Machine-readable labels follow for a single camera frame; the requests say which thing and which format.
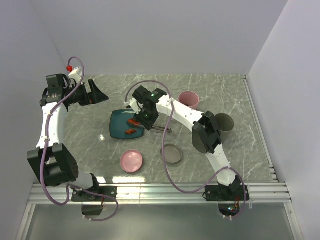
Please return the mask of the teal square plate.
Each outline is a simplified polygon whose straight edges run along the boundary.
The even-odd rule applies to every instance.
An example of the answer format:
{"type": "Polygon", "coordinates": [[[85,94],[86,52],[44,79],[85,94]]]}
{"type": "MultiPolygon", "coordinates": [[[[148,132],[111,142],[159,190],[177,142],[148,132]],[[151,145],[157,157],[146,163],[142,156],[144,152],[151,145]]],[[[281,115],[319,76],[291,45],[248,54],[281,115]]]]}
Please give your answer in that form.
{"type": "Polygon", "coordinates": [[[141,138],[144,135],[144,128],[137,128],[127,125],[127,120],[132,119],[135,112],[131,109],[114,110],[110,117],[109,133],[112,138],[118,140],[133,140],[141,138]],[[135,129],[136,132],[128,135],[125,134],[127,129],[135,129]]]}

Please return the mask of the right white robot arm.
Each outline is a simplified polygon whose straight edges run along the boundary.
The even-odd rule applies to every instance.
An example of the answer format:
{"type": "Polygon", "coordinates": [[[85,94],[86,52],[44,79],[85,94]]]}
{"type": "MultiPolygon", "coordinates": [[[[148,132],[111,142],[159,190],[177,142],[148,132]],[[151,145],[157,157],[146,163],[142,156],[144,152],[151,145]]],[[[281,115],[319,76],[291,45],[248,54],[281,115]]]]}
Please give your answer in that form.
{"type": "Polygon", "coordinates": [[[168,116],[168,122],[175,120],[191,132],[192,146],[209,160],[222,197],[232,200],[244,184],[242,178],[228,161],[223,149],[221,130],[215,115],[201,112],[183,105],[172,97],[169,89],[149,91],[139,86],[132,99],[125,99],[125,106],[134,110],[134,119],[148,131],[160,114],[168,116]]]}

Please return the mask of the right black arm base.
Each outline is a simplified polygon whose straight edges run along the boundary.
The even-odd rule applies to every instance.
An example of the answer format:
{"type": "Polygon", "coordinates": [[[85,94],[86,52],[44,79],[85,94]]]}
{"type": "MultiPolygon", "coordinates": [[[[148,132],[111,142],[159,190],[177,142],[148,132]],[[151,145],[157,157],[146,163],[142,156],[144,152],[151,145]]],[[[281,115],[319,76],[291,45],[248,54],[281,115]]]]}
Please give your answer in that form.
{"type": "Polygon", "coordinates": [[[248,187],[241,185],[235,192],[231,192],[224,185],[207,185],[202,197],[207,202],[222,202],[218,204],[218,210],[224,218],[233,218],[241,212],[240,202],[250,200],[248,187]]]}

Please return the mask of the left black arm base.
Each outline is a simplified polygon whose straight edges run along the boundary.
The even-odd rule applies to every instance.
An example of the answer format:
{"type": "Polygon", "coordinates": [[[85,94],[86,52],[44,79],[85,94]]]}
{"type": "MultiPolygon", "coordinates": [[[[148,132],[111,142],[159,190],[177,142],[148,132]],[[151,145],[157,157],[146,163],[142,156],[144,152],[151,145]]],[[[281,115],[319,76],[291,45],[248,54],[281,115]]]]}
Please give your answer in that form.
{"type": "Polygon", "coordinates": [[[72,186],[73,190],[71,201],[82,203],[81,212],[85,217],[98,217],[104,209],[104,203],[114,202],[117,198],[116,186],[99,186],[93,193],[80,190],[79,187],[72,186]]]}

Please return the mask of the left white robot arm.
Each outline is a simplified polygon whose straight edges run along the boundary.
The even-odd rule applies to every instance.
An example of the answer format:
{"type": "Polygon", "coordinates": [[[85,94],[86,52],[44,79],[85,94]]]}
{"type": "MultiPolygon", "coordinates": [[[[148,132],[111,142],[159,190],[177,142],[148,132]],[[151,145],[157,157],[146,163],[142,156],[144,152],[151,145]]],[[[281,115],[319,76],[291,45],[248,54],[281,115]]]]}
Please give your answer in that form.
{"type": "Polygon", "coordinates": [[[64,126],[69,106],[88,106],[109,100],[89,80],[90,92],[84,84],[76,86],[76,81],[65,74],[48,75],[48,87],[43,91],[40,106],[43,123],[39,142],[34,150],[27,153],[27,160],[42,187],[68,185],[80,191],[80,196],[96,201],[103,193],[98,180],[92,173],[79,170],[76,159],[64,145],[64,126]]]}

